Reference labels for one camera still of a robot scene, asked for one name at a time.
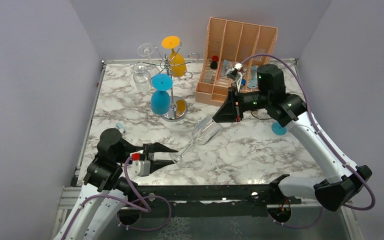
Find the short clear wine glass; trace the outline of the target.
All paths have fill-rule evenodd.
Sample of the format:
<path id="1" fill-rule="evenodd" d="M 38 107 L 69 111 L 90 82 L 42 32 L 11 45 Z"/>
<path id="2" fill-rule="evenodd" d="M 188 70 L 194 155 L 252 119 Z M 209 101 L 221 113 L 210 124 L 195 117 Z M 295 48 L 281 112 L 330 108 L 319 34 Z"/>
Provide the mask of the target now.
<path id="1" fill-rule="evenodd" d="M 206 116 L 192 130 L 191 141 L 180 152 L 172 152 L 169 154 L 171 160 L 179 167 L 185 167 L 185 155 L 195 146 L 208 144 L 221 132 L 222 128 L 219 123 L 214 121 L 212 116 Z"/>

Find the orange plastic goblet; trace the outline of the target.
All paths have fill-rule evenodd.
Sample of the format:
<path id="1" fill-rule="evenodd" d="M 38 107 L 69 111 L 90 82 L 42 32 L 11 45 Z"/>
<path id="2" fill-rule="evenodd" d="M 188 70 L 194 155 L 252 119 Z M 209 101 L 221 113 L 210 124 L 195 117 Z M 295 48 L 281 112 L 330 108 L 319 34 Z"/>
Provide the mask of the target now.
<path id="1" fill-rule="evenodd" d="M 171 67 L 172 76 L 177 78 L 183 77 L 187 67 L 184 57 L 179 53 L 182 47 L 180 38 L 175 35 L 167 36 L 162 40 L 161 45 L 164 49 L 171 50 L 168 62 Z"/>

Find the tall clear wine glass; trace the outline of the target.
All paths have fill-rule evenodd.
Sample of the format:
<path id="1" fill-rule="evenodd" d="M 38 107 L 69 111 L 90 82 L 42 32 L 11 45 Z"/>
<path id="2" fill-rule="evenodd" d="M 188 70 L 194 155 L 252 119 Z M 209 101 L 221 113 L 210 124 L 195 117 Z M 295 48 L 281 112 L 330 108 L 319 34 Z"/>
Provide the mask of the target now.
<path id="1" fill-rule="evenodd" d="M 156 67 L 157 65 L 152 62 L 152 58 L 151 58 L 152 54 L 155 52 L 157 52 L 158 54 L 160 53 L 158 48 L 151 43 L 144 43 L 140 45 L 137 48 L 137 54 L 140 57 L 147 57 L 148 61 L 140 61 L 139 63 Z"/>

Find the ribbed clear glass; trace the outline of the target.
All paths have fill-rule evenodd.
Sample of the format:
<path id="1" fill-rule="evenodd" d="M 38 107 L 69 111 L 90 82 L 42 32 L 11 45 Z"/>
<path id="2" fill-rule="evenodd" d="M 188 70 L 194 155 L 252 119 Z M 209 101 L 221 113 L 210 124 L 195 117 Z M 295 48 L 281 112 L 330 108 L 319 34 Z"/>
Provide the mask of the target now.
<path id="1" fill-rule="evenodd" d="M 140 92 L 151 90 L 151 74 L 144 63 L 135 63 L 132 67 L 133 81 Z"/>

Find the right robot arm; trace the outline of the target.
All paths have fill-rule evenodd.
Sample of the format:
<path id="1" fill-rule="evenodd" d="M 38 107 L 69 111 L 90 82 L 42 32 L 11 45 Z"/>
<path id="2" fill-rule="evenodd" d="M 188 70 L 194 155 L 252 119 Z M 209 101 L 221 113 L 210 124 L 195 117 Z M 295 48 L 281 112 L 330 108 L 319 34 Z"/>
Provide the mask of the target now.
<path id="1" fill-rule="evenodd" d="M 232 85 L 219 110 L 217 123 L 240 122 L 244 112 L 265 109 L 281 127 L 294 135 L 322 170 L 323 177 L 294 177 L 285 174 L 270 185 L 269 199 L 280 204 L 288 197 L 317 200 L 325 209 L 345 206 L 372 176 L 367 165 L 357 165 L 342 153 L 308 112 L 299 95 L 286 92 L 284 72 L 274 64 L 256 69 L 257 91 L 241 93 Z"/>

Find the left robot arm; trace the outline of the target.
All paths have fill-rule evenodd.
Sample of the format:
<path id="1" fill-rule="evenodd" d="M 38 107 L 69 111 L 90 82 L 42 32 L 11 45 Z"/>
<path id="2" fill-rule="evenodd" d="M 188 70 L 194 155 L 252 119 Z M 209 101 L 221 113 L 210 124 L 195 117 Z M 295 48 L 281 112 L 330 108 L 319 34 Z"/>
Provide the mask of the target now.
<path id="1" fill-rule="evenodd" d="M 149 213 L 151 207 L 139 193 L 138 185 L 131 181 L 128 165 L 135 166 L 144 160 L 146 165 L 161 169 L 172 161 L 150 163 L 154 153 L 176 152 L 159 142 L 132 145 L 117 128 L 104 130 L 96 148 L 97 154 L 87 167 L 76 203 L 56 240 L 94 240 L 124 206 Z"/>

